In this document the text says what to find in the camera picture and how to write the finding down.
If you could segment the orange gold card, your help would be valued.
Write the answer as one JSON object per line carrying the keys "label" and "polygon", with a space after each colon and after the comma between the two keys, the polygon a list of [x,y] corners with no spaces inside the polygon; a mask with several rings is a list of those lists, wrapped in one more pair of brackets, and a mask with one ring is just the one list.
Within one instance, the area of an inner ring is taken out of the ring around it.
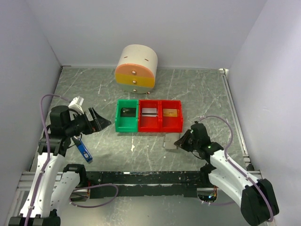
{"label": "orange gold card", "polygon": [[163,117],[178,117],[178,109],[169,109],[164,108],[163,110]]}

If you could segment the round three-drawer cabinet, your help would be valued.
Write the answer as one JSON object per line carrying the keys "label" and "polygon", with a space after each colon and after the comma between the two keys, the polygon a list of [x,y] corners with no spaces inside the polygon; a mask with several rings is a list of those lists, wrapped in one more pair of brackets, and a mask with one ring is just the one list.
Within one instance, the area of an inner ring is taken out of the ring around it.
{"label": "round three-drawer cabinet", "polygon": [[149,93],[155,87],[158,56],[145,45],[126,46],[115,69],[115,80],[124,91]]}

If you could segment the white card with black stripe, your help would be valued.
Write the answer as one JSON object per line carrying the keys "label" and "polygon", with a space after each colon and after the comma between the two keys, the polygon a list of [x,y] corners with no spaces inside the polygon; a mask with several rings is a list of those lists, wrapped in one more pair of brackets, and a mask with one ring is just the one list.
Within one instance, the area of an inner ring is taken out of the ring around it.
{"label": "white card with black stripe", "polygon": [[157,108],[142,108],[141,115],[143,117],[157,117],[158,110]]}

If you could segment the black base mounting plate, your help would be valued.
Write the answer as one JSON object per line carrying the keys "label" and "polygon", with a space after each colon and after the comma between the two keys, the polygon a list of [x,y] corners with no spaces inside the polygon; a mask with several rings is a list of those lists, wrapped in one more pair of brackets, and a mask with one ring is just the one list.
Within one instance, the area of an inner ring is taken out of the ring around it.
{"label": "black base mounting plate", "polygon": [[91,186],[114,184],[118,187],[92,188],[90,198],[173,196],[188,198],[206,197],[214,186],[201,178],[199,171],[88,171]]}

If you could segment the grey card holder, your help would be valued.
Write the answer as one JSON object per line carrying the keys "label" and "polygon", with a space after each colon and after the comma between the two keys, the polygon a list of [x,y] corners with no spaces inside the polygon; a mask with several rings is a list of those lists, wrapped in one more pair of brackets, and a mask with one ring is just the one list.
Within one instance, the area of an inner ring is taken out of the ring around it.
{"label": "grey card holder", "polygon": [[163,139],[163,148],[167,150],[177,149],[177,146],[174,144],[180,138],[180,133],[166,133]]}

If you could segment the green plastic bin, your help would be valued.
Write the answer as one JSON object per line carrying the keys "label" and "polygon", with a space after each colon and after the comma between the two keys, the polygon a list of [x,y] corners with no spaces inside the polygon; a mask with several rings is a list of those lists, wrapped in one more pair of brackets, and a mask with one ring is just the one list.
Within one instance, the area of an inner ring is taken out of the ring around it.
{"label": "green plastic bin", "polygon": [[119,99],[115,116],[115,131],[118,133],[138,132],[138,99]]}

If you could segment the blue card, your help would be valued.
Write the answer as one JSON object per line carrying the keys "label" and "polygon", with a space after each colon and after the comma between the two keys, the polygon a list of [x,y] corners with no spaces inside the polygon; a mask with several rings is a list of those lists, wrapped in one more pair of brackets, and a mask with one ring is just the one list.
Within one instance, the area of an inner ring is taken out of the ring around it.
{"label": "blue card", "polygon": [[81,138],[79,138],[77,136],[73,136],[72,140],[73,140],[74,145],[77,147],[77,149],[79,150],[79,152],[81,153],[81,155],[85,159],[85,161],[87,163],[90,163],[93,160],[93,157],[90,154],[90,152],[88,151],[88,149],[86,148],[86,146],[84,145]]}

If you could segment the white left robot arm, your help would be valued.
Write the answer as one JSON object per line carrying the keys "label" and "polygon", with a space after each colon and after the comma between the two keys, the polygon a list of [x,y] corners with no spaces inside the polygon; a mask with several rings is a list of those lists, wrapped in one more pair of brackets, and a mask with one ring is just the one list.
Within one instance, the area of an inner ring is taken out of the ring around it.
{"label": "white left robot arm", "polygon": [[73,190],[88,184],[84,165],[68,164],[61,182],[55,181],[71,139],[79,135],[99,132],[111,122],[89,108],[90,121],[84,111],[65,105],[53,107],[49,114],[50,124],[39,142],[38,165],[31,189],[17,217],[11,217],[10,226],[59,226],[62,207],[68,203]]}

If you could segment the aluminium rail frame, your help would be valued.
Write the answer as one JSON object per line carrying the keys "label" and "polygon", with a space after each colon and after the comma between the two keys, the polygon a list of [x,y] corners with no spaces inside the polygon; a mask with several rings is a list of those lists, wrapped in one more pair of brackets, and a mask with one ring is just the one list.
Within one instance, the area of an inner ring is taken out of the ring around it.
{"label": "aluminium rail frame", "polygon": [[65,105],[76,96],[84,98],[83,109],[92,107],[112,124],[101,132],[83,136],[83,143],[92,154],[87,163],[76,147],[71,147],[59,168],[69,163],[83,164],[87,171],[197,171],[204,164],[194,153],[182,149],[163,148],[163,133],[118,133],[113,124],[119,99],[168,99],[182,103],[183,128],[201,121],[212,141],[228,149],[228,155],[245,167],[246,149],[237,127],[234,105],[226,80],[214,69],[159,68],[155,88],[149,94],[123,91],[116,83],[113,68],[62,69],[55,97],[41,95],[38,106],[44,115],[55,106]]}

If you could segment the black card in green bin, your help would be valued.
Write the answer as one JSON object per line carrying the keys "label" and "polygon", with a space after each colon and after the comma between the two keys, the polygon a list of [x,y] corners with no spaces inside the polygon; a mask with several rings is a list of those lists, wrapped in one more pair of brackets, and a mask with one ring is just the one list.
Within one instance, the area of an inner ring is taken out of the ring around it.
{"label": "black card in green bin", "polygon": [[133,107],[123,107],[120,110],[121,117],[136,117],[136,108]]}

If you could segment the red double plastic bin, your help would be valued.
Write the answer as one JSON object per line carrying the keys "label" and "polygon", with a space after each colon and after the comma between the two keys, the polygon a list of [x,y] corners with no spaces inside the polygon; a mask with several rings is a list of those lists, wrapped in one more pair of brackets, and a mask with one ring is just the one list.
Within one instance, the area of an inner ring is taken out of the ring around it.
{"label": "red double plastic bin", "polygon": [[[142,108],[157,108],[157,117],[143,117]],[[178,117],[163,117],[163,109],[178,109]],[[181,133],[183,130],[182,103],[180,100],[139,100],[138,132]]]}

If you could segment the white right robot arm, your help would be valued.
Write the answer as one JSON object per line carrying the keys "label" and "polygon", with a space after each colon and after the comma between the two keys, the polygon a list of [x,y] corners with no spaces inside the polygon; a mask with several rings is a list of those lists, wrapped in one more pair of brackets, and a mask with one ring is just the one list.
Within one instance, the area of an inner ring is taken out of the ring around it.
{"label": "white right robot arm", "polygon": [[204,124],[193,124],[174,145],[187,152],[197,152],[207,162],[200,169],[201,185],[214,185],[226,193],[240,207],[249,225],[258,226],[279,213],[272,184],[247,172],[220,144],[212,142]]}

